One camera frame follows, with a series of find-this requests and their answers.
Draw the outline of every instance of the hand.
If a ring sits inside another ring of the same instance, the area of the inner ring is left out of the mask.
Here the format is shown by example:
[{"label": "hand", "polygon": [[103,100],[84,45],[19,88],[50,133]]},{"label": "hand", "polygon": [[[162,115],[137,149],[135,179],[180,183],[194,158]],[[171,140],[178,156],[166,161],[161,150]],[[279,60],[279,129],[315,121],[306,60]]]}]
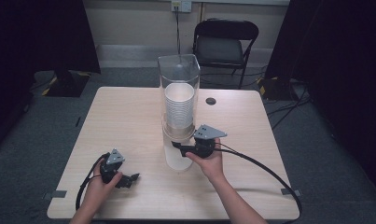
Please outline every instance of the hand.
[{"label": "hand", "polygon": [[83,203],[80,205],[80,208],[77,210],[70,223],[90,223],[95,213],[120,181],[123,175],[122,172],[115,174],[108,184],[103,182],[100,173],[100,166],[103,161],[104,159],[101,159],[95,166],[93,171],[94,177],[89,182]]},{"label": "hand", "polygon": [[[215,143],[215,148],[220,149],[219,138],[215,139]],[[186,156],[202,168],[202,172],[207,176],[210,182],[225,177],[223,174],[222,152],[214,151],[209,157],[204,159],[191,152],[187,152]]]}]

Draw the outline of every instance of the chair leg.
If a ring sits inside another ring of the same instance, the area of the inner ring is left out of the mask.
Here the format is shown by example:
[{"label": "chair leg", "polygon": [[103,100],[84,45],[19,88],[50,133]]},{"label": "chair leg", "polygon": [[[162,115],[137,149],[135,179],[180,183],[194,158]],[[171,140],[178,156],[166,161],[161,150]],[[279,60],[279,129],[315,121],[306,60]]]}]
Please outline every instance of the chair leg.
[{"label": "chair leg", "polygon": [[243,68],[243,72],[241,73],[240,84],[238,84],[238,89],[239,90],[243,86],[243,79],[244,79],[244,75],[245,75],[245,69],[246,69],[246,67]]}]

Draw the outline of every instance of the person's right hand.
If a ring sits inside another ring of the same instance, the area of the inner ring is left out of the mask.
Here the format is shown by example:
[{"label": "person's right hand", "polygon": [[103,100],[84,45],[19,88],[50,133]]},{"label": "person's right hand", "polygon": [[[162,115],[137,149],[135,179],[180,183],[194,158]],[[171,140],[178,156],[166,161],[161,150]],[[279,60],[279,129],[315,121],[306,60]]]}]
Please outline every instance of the person's right hand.
[{"label": "person's right hand", "polygon": [[[219,138],[216,138],[215,142],[215,148],[220,148]],[[187,152],[186,156],[202,168],[202,172],[210,182],[225,177],[223,174],[222,152],[214,151],[209,157],[204,159],[191,152]]]}]

